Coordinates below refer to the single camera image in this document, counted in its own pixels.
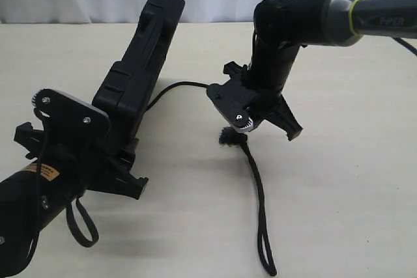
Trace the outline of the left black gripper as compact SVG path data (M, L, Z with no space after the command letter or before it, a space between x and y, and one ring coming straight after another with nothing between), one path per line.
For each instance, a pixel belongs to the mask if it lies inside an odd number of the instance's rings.
M52 124L37 130L25 122L16 127L14 142L28 151L27 156L42 162L41 171L56 193L92 190L138 200L149 181L130 172L139 140L133 138L121 149L108 149L108 137L109 125L82 124L79 130L71 130Z

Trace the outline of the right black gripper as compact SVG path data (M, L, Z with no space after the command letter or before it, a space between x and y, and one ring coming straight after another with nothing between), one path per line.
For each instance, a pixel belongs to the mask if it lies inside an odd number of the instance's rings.
M248 79L248 65L239 65L230 61L223 66L223 74L231 79L241 80L242 86L250 92L250 97L244 102L240 112L241 122L261 122L267 120L269 123L282 129L288 141L297 138L303 127L298 123L280 91L257 87Z

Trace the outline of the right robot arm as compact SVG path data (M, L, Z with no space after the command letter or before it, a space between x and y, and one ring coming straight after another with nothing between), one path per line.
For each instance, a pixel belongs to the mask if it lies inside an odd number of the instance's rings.
M262 0L253 13L250 63L229 63L229 80L217 86L213 104L229 126L222 141L239 145L263 121L288 140L302 132L283 89L300 49L349 47L363 36L403 44L416 37L416 0Z

